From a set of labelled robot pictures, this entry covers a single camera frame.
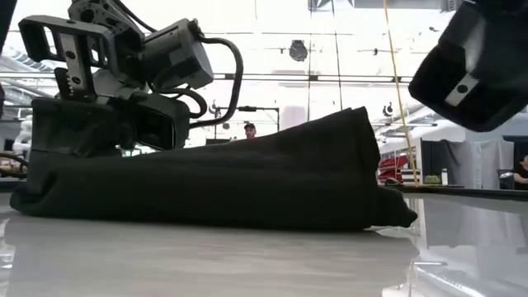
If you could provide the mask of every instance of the person sitting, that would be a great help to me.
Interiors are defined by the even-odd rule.
[[[513,169],[515,189],[528,191],[528,155],[526,155]]]

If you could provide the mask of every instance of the yellow rope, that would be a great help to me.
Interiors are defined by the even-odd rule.
[[[394,56],[393,38],[390,34],[389,7],[387,5],[387,0],[383,0],[383,7],[385,10],[385,20],[387,21],[387,34],[389,36],[390,56],[393,60],[394,81],[396,82],[396,91],[398,92],[399,114],[402,118],[403,131],[405,132],[405,139],[407,140],[407,147],[409,150],[409,158],[411,162],[412,175],[414,176],[414,186],[418,186],[418,176],[416,173],[416,166],[414,164],[413,147],[411,146],[411,139],[409,137],[409,129],[407,127],[407,123],[405,122],[405,115],[403,113],[402,94],[399,91],[398,71],[396,71],[396,58]]]

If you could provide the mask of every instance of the bottle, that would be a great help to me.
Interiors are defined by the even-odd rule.
[[[441,180],[442,180],[442,186],[449,185],[449,182],[447,180],[447,169],[445,169],[445,168],[442,169]]]

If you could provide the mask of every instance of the glossy table surface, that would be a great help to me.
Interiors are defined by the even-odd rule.
[[[528,203],[406,195],[410,229],[37,219],[0,196],[0,296],[528,296]]]

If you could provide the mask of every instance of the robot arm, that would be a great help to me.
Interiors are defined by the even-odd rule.
[[[145,37],[127,12],[116,0],[75,0],[68,20],[29,16],[19,23],[33,60],[68,65],[55,69],[59,100],[33,102],[34,134],[49,136],[35,138],[35,150],[52,153],[54,147],[68,147],[66,154],[85,158],[98,155],[94,149],[102,143],[108,149],[116,145],[130,149],[136,142],[160,150],[181,148],[189,129],[217,125],[233,116],[243,75],[242,57],[233,43],[206,38],[197,21],[187,19]],[[51,30],[56,52],[44,28]],[[227,46],[237,68],[228,112],[191,124],[191,118],[207,111],[205,99],[192,88],[213,82],[202,43]],[[92,73],[92,68],[100,70]],[[145,91],[147,86],[153,93]],[[191,113],[185,103],[163,94],[187,95],[198,103],[200,112]],[[83,133],[70,130],[74,126],[83,126]]]
[[[528,2],[466,1],[409,86],[467,129],[494,130],[528,102]]]

